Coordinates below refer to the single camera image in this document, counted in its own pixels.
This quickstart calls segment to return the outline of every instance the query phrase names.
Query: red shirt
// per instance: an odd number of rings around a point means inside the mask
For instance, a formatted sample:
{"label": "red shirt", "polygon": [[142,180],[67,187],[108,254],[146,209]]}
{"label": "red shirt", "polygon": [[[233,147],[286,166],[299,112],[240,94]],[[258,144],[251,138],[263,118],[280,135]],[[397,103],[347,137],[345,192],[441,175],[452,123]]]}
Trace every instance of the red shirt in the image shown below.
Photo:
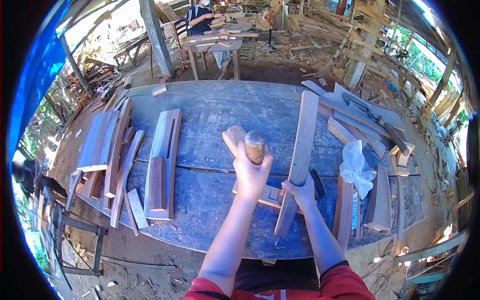
{"label": "red shirt", "polygon": [[[192,281],[184,300],[215,300],[218,298],[207,296],[199,292],[212,291],[225,295],[222,290],[210,280],[197,278]],[[340,265],[322,276],[320,291],[302,289],[269,290],[254,294],[252,292],[235,290],[233,300],[304,300],[304,299],[371,299],[375,300],[363,280],[355,274],[349,266]]]}

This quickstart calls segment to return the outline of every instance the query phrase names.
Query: blue tarp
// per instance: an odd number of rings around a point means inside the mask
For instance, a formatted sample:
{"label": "blue tarp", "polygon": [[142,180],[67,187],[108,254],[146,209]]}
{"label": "blue tarp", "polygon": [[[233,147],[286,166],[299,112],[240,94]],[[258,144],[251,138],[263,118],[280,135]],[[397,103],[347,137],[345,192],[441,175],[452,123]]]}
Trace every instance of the blue tarp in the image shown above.
{"label": "blue tarp", "polygon": [[55,3],[39,27],[36,39],[25,58],[10,117],[9,165],[28,122],[65,63],[65,52],[55,31],[58,21],[68,9],[65,5],[65,0]]}

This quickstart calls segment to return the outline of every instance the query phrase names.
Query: hand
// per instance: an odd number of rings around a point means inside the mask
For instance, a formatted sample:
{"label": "hand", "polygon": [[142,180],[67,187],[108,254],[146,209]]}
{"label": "hand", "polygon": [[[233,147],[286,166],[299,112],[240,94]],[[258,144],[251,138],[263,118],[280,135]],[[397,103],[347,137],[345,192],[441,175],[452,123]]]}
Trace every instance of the hand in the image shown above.
{"label": "hand", "polygon": [[237,157],[233,167],[237,173],[238,195],[257,203],[262,191],[267,184],[268,174],[273,162],[273,155],[267,147],[261,164],[254,164],[247,156],[245,142],[241,141],[237,147]]}
{"label": "hand", "polygon": [[315,203],[315,185],[310,172],[307,174],[305,184],[302,187],[295,186],[288,181],[282,182],[282,192],[280,196],[285,195],[285,190],[289,191],[295,198],[300,210],[306,213],[312,206],[316,207]]}

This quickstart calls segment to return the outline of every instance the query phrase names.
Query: workbench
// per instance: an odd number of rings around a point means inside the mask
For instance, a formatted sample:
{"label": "workbench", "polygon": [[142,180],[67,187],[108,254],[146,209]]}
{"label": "workbench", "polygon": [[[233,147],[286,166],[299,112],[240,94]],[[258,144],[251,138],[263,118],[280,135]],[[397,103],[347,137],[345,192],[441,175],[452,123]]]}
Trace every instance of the workbench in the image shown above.
{"label": "workbench", "polygon": [[[155,239],[206,252],[231,207],[235,183],[233,155],[224,143],[222,132],[239,124],[246,131],[259,129],[275,157],[268,185],[280,188],[287,178],[300,113],[300,100],[305,87],[248,81],[186,81],[167,83],[167,91],[153,97],[158,85],[127,90],[132,99],[131,124],[144,130],[145,136],[127,181],[127,191],[137,189],[144,201],[148,159],[161,111],[180,108],[183,118],[175,170],[174,220],[148,220],[150,226],[141,233]],[[327,119],[317,114],[310,165],[314,167],[326,192],[318,203],[327,226],[332,230],[335,214],[337,175],[342,162],[343,144],[327,129]],[[355,238],[352,230],[348,248],[370,244],[397,231],[396,178],[388,153],[378,159],[367,146],[363,150],[368,164],[385,166],[390,175],[392,195],[392,230],[384,232],[363,228]],[[414,156],[408,161],[411,175],[403,177],[405,199],[404,228],[424,219],[420,188],[421,165]],[[107,216],[102,200],[82,198]],[[368,197],[361,201],[362,218]],[[257,204],[247,237],[244,257],[262,259],[294,259],[312,257],[312,248],[303,216],[296,215],[287,236],[275,236],[279,209]],[[131,227],[127,208],[123,205],[120,222]]]}

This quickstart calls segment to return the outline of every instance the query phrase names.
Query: plastic bag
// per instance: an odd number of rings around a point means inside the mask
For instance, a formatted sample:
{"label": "plastic bag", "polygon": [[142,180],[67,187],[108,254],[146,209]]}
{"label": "plastic bag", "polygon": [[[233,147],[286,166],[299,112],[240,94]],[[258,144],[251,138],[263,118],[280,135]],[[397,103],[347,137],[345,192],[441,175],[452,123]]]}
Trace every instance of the plastic bag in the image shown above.
{"label": "plastic bag", "polygon": [[373,188],[373,179],[377,172],[369,168],[361,149],[361,141],[351,141],[343,147],[343,162],[340,164],[340,175],[343,181],[354,183],[360,192],[360,199],[367,196]]}

